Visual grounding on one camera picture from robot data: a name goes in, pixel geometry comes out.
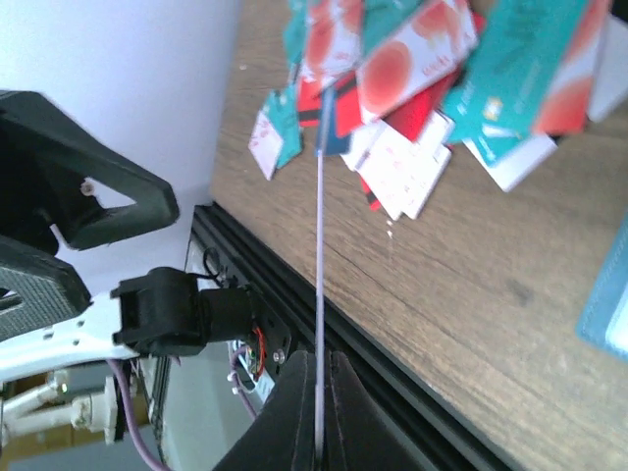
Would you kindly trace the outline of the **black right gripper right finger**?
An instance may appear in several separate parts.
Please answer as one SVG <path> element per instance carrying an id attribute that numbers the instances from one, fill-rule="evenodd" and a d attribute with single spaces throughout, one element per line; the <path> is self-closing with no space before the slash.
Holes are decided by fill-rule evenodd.
<path id="1" fill-rule="evenodd" d="M 326 468 L 328 470 L 433 470 L 421 452 L 394 434 L 348 358 L 326 358 Z"/>

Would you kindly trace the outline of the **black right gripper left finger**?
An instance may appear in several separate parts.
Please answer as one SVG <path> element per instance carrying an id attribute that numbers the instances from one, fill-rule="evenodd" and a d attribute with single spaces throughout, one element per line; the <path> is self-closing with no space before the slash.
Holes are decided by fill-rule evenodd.
<path id="1" fill-rule="evenodd" d="M 265 471 L 314 468 L 316 360 L 299 350 L 284 365 L 266 404 L 249 429 L 215 466 Z"/>

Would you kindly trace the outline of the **blue card holder wallet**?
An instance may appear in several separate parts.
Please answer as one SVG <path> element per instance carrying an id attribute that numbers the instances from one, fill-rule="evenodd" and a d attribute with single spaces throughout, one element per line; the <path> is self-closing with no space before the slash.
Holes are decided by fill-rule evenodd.
<path id="1" fill-rule="evenodd" d="M 627 361 L 627 216 L 581 313 L 577 335 Z"/>

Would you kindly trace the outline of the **white striped card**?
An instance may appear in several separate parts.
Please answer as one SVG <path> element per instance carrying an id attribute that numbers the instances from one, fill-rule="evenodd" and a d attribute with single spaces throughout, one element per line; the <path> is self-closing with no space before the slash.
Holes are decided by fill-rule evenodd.
<path id="1" fill-rule="evenodd" d="M 324 296 L 324 164 L 333 105 L 333 90 L 327 88 L 322 96 L 317 144 L 317 208 L 316 208 L 316 385 L 314 445 L 315 456 L 321 460 L 325 439 L 325 296 Z"/>

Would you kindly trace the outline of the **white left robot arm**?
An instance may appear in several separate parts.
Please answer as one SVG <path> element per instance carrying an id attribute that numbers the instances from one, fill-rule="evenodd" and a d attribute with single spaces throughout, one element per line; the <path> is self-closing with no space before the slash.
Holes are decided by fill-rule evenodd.
<path id="1" fill-rule="evenodd" d="M 98 360 L 193 356 L 251 337 L 242 287 L 168 267 L 94 298 L 61 260 L 173 225 L 171 185 L 100 143 L 42 94 L 1 94 L 1 378 Z"/>

